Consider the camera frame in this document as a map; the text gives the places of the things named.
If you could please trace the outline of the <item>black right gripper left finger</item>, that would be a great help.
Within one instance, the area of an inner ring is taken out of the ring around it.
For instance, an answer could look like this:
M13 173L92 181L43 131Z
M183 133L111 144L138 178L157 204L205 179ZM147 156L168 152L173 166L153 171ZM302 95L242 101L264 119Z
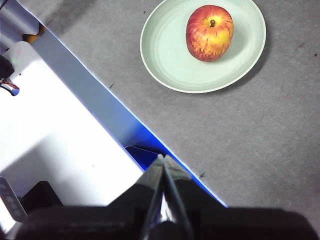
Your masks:
M140 240L159 223L164 156L107 206L61 206L29 215L18 240Z

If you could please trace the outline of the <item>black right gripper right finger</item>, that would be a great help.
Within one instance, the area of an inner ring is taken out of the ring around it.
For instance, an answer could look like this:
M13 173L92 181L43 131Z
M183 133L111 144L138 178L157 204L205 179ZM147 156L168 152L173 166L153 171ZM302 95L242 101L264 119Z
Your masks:
M178 210L196 240L318 240L303 215L279 208L226 207L172 157L163 158Z

